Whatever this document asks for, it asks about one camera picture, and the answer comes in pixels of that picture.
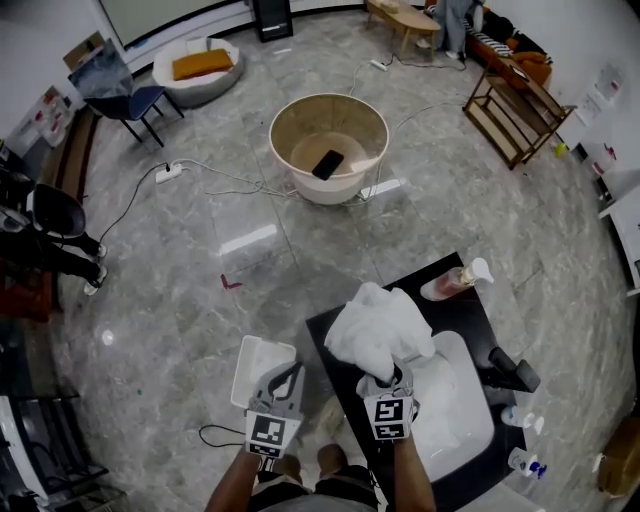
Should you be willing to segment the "black clothing pile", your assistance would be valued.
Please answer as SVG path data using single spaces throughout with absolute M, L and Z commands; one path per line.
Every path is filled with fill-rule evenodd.
M 483 12 L 481 32 L 500 43 L 506 43 L 509 39 L 520 40 L 523 37 L 508 18 L 499 16 L 488 8 Z

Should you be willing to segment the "pink soap pump bottle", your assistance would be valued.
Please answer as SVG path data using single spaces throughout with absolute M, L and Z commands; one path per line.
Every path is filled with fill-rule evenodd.
M 430 301 L 444 301 L 473 288 L 478 281 L 494 282 L 487 261 L 481 257 L 474 258 L 465 266 L 454 267 L 425 283 L 420 288 L 420 295 Z

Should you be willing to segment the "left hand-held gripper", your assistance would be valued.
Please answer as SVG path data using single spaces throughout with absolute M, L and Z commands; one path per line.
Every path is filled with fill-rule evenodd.
M 245 449 L 268 458 L 282 458 L 302 424 L 301 401 L 305 368 L 292 361 L 263 374 L 246 411 Z

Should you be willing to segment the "white plastic basket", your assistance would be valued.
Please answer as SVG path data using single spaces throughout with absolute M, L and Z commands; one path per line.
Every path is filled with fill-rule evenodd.
M 292 345 L 246 335 L 242 339 L 230 401 L 246 409 L 258 380 L 279 365 L 296 360 L 296 348 Z

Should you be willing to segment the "orange sofa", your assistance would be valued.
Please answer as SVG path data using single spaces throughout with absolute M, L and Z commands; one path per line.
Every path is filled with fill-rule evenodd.
M 470 15 L 468 15 L 465 20 L 465 29 L 467 27 L 472 27 L 474 29 Z M 513 61 L 528 75 L 531 81 L 544 87 L 548 79 L 551 77 L 552 59 L 537 43 L 531 40 L 523 32 L 521 33 L 523 34 L 523 37 L 520 40 L 509 39 L 505 43 L 513 51 L 513 54 L 509 57 L 502 57 L 493 52 L 481 52 L 480 54 L 472 53 L 466 49 L 465 41 L 466 54 L 470 55 L 482 65 L 488 66 L 492 72 L 502 75 L 503 78 L 515 89 L 526 90 L 526 82 L 515 75 L 509 68 L 510 65 L 505 65 L 501 61 L 502 58 L 507 58 Z

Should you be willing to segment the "grey roller blind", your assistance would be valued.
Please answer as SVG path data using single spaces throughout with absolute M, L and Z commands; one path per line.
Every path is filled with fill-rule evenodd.
M 241 0 L 98 0 L 128 49 L 179 22 Z

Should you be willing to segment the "wooden coffee table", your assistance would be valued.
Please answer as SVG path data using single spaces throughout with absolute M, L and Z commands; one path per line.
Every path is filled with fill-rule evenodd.
M 416 38 L 426 38 L 430 43 L 431 56 L 435 57 L 436 43 L 440 32 L 440 25 L 422 10 L 416 9 L 410 3 L 399 0 L 400 7 L 397 13 L 383 11 L 376 0 L 365 0 L 365 6 L 369 13 L 366 26 L 369 26 L 372 17 L 380 18 L 384 23 L 398 32 L 402 38 L 398 56 L 402 57 L 408 48 L 409 41 Z

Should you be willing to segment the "person's right shoe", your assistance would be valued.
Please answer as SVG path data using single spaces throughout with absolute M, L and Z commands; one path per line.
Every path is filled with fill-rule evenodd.
M 318 426 L 323 432 L 335 435 L 340 430 L 344 419 L 345 413 L 338 397 L 332 396 L 326 401 L 320 412 Z

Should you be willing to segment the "person's leg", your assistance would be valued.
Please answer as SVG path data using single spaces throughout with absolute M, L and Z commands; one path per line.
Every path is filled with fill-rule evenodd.
M 285 454 L 281 459 L 277 459 L 273 463 L 272 471 L 280 475 L 285 475 L 302 484 L 301 464 L 299 459 L 294 455 Z
M 349 464 L 344 450 L 337 443 L 330 443 L 320 448 L 317 452 L 317 463 L 321 478 L 333 474 Z

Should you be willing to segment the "person's right forearm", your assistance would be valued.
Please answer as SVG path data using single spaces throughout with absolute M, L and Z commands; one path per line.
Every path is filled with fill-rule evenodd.
M 395 512 L 436 512 L 428 475 L 412 435 L 394 442 Z

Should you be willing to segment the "person's left forearm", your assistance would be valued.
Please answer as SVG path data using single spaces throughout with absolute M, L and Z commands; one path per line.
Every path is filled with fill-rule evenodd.
M 204 512 L 247 512 L 261 461 L 259 455 L 241 449 L 209 498 Z

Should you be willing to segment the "black sink faucet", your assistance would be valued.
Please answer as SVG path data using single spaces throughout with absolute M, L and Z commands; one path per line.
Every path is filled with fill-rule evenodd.
M 490 366 L 478 371 L 483 385 L 534 393 L 541 383 L 540 377 L 526 360 L 515 363 L 500 347 L 495 347 L 489 352 L 488 361 Z

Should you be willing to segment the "clear water jug red cap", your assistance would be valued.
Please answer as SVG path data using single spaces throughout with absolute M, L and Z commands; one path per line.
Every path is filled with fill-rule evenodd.
M 591 169 L 599 176 L 605 175 L 617 161 L 613 147 L 606 143 L 596 143 L 588 150 Z

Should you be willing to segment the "brown wooden step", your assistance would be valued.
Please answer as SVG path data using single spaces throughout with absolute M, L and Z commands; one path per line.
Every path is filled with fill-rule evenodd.
M 78 110 L 63 141 L 45 158 L 38 181 L 83 202 L 89 157 L 99 116 L 88 106 Z

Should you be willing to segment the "orange cushion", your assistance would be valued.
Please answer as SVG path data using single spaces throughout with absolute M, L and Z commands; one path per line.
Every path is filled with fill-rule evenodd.
M 173 79 L 181 81 L 215 72 L 226 72 L 233 66 L 228 52 L 225 49 L 217 48 L 174 60 L 172 63 Z

